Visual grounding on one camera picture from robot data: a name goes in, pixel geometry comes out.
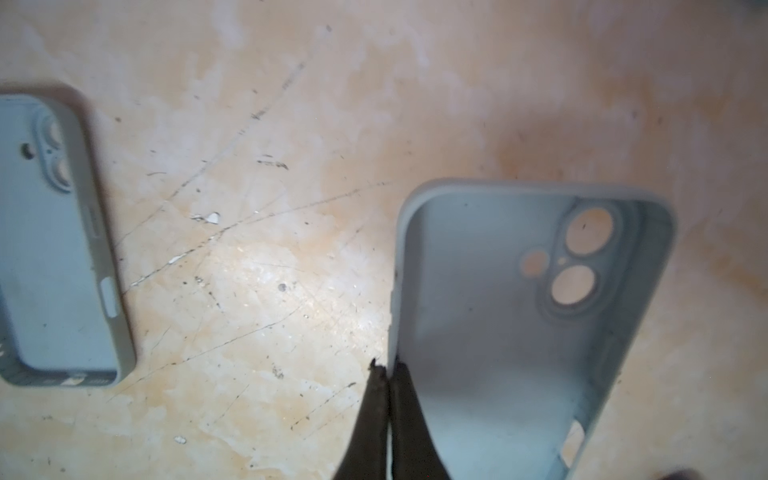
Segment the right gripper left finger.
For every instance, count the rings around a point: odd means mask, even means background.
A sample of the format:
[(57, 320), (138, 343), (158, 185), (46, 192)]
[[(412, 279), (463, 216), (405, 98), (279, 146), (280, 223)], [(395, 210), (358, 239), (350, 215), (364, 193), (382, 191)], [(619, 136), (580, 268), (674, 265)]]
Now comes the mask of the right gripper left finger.
[(334, 479), (385, 479), (388, 428), (387, 371), (373, 359), (352, 436)]

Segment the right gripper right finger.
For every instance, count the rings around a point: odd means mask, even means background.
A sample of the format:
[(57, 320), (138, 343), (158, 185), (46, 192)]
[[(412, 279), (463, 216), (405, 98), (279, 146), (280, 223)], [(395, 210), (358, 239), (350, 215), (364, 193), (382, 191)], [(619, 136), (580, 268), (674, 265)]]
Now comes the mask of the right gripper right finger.
[(399, 358), (389, 380), (393, 479), (449, 479), (433, 444), (408, 366)]

